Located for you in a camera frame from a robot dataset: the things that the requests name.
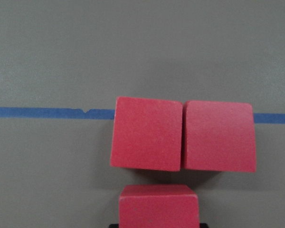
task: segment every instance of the block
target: block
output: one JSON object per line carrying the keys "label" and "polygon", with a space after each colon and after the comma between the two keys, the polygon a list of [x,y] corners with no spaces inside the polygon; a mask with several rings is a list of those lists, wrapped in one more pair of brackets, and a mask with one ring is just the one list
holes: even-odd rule
{"label": "block", "polygon": [[128,185],[119,198],[120,228],[199,228],[197,195],[186,185]]}
{"label": "block", "polygon": [[190,170],[256,171],[252,106],[188,101],[184,105],[182,167]]}
{"label": "block", "polygon": [[182,103],[119,97],[114,117],[111,165],[179,171]]}

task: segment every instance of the blue tape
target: blue tape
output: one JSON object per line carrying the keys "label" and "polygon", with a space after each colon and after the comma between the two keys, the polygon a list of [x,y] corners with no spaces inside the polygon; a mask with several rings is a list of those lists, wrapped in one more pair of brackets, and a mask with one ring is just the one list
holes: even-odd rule
{"label": "blue tape", "polygon": [[285,124],[285,114],[254,113],[255,124]]}
{"label": "blue tape", "polygon": [[0,118],[49,118],[49,119],[114,119],[114,109],[91,109],[84,112],[71,108],[14,108],[0,107]]}

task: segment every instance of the red block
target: red block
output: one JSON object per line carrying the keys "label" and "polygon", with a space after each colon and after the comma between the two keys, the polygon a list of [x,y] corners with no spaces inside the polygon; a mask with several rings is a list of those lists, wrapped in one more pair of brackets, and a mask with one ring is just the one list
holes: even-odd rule
{"label": "red block", "polygon": [[199,228],[198,197],[186,185],[128,185],[119,220],[119,228]]}
{"label": "red block", "polygon": [[184,106],[183,142],[185,169],[256,171],[250,104],[188,101]]}
{"label": "red block", "polygon": [[117,98],[111,165],[179,171],[181,129],[181,102]]}

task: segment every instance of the cube top face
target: cube top face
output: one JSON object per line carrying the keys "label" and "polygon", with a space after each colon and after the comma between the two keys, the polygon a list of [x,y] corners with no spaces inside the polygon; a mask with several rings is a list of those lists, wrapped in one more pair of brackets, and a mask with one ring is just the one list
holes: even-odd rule
{"label": "cube top face", "polygon": [[116,100],[111,165],[179,171],[182,103],[119,97]]}
{"label": "cube top face", "polygon": [[250,104],[188,101],[184,112],[184,168],[256,170],[255,129]]}
{"label": "cube top face", "polygon": [[200,227],[198,198],[185,185],[127,186],[119,218],[120,228]]}
{"label": "cube top face", "polygon": [[183,184],[146,184],[146,185],[127,185],[120,197],[137,196],[181,196],[194,195],[195,193]]}

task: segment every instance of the gray floor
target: gray floor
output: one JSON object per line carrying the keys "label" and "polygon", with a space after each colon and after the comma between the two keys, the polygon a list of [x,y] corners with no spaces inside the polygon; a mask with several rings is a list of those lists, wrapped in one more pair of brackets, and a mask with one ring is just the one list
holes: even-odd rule
{"label": "gray floor", "polygon": [[[119,95],[285,113],[285,1],[0,0],[0,106]],[[285,227],[285,125],[256,125],[253,174],[111,168],[112,128],[0,119],[0,228],[106,228],[134,183],[188,184],[210,228]]]}

